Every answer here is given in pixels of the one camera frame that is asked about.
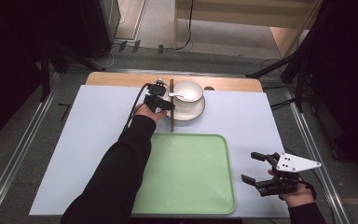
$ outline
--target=white saucer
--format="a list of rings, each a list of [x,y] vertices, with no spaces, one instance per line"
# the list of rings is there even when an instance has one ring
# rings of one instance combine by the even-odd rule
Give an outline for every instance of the white saucer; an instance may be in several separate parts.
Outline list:
[[[168,93],[165,93],[163,99],[170,101],[171,97],[168,96]],[[202,96],[197,102],[183,102],[173,97],[173,104],[175,105],[173,119],[191,120],[197,118],[204,111],[205,98]]]

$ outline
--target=floor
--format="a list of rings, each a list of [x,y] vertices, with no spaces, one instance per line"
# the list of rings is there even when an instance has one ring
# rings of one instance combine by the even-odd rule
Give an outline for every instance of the floor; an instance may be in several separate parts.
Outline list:
[[[113,51],[98,63],[110,64],[112,69],[141,69],[182,71],[198,73],[217,73],[221,76],[243,76],[280,59],[273,42],[272,34],[267,27],[226,24],[217,22],[192,21],[191,43],[181,52],[166,51],[158,55],[158,45],[172,46],[172,12],[173,1],[147,0],[145,11],[140,20],[134,40],[141,40],[138,53],[132,53],[131,46],[122,52]],[[186,21],[180,21],[178,46],[185,44],[188,38]],[[76,98],[80,85],[84,84],[90,71],[79,63],[70,62],[67,74],[59,74],[52,79],[55,91],[49,102],[48,112],[37,124],[30,144],[26,146],[21,165],[15,167],[11,185],[2,189],[0,194],[0,223],[59,223],[59,217],[29,217],[29,209],[34,194],[48,166],[65,123],[65,111]],[[287,99],[287,92],[281,88],[280,71],[274,71],[260,78],[265,93],[271,104]],[[10,158],[16,153],[22,135],[27,132],[28,124],[33,121],[35,111],[43,104],[39,103],[41,90],[38,89],[24,106],[10,120],[0,134],[0,178],[5,172]],[[310,112],[310,104],[304,101],[304,117],[307,119],[310,132],[324,159],[334,186],[350,223],[358,223],[358,165],[352,162],[336,161],[331,153],[331,145],[317,118]],[[291,106],[274,110],[274,118],[280,132],[282,143],[303,157],[310,154],[298,124],[293,116]],[[318,183],[313,174],[304,174],[312,183]],[[328,223],[335,223],[331,216],[323,187],[316,184],[320,205]],[[287,218],[246,218],[243,223],[289,223]]]

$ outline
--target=white paper surface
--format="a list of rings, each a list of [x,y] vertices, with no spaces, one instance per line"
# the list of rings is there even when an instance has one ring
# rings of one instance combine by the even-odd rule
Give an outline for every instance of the white paper surface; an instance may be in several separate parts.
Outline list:
[[[82,86],[46,170],[30,215],[59,216],[83,191],[102,156],[121,134],[140,88]],[[144,91],[139,103],[144,99]],[[283,152],[281,138],[265,93],[205,91],[206,107],[196,119],[175,121],[176,133],[217,133],[227,139],[237,206],[229,217],[288,217],[277,196],[260,197],[241,181],[271,179],[269,163],[251,152]],[[157,133],[170,131],[162,119]]]

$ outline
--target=black cable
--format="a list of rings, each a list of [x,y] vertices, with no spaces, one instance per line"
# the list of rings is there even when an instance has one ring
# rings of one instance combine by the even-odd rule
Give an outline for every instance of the black cable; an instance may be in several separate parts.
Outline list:
[[[188,19],[188,40],[187,42],[179,49],[170,49],[170,50],[180,50],[180,49],[184,49],[188,43],[190,42],[191,39],[191,19],[193,17],[193,6],[194,6],[194,0],[191,0],[191,8],[190,8],[190,18]]]
[[[188,30],[188,34],[191,36],[191,30],[190,30],[190,27],[188,26],[189,25],[189,22],[187,22],[187,18],[185,18],[185,24],[186,24],[186,29]],[[191,43],[191,48],[190,49],[187,49],[186,51],[190,51],[191,49],[193,49],[193,41],[190,39],[190,43]]]
[[[109,50],[106,50],[104,53],[103,53],[103,55],[101,55],[100,57],[98,57],[98,58],[91,58],[91,60],[89,60],[89,62],[90,63],[96,63],[96,62],[94,62],[94,61],[97,61],[97,60],[100,60],[102,57],[104,57],[105,55],[106,55],[106,53],[110,53],[111,55],[112,55],[112,57],[113,57],[113,54],[112,54],[112,51],[113,51],[113,49],[115,49],[115,48],[117,48],[117,47],[119,47],[120,46],[120,44],[118,44],[118,43],[113,43],[111,46],[110,46],[110,49]]]
[[[261,64],[260,64],[260,71],[262,71],[263,70],[263,64],[264,63],[266,63],[266,62],[268,62],[268,61],[271,61],[271,60],[278,60],[278,61],[280,61],[281,59],[266,59],[266,60],[264,60],[264,62],[262,62]]]
[[[139,91],[138,96],[136,96],[135,102],[133,103],[129,118],[127,119],[127,123],[124,125],[123,131],[125,131],[125,130],[127,130],[129,128],[129,123],[130,123],[130,121],[131,121],[131,119],[133,117],[133,114],[136,112],[136,111],[133,111],[135,109],[136,103],[138,103],[139,97],[141,96],[142,92],[144,91],[144,88],[146,86],[148,86],[148,85],[149,85],[148,83],[144,84],[143,87],[141,88],[141,90]]]
[[[274,220],[272,220],[271,218],[268,219],[269,221],[271,221],[274,224],[277,224]]]

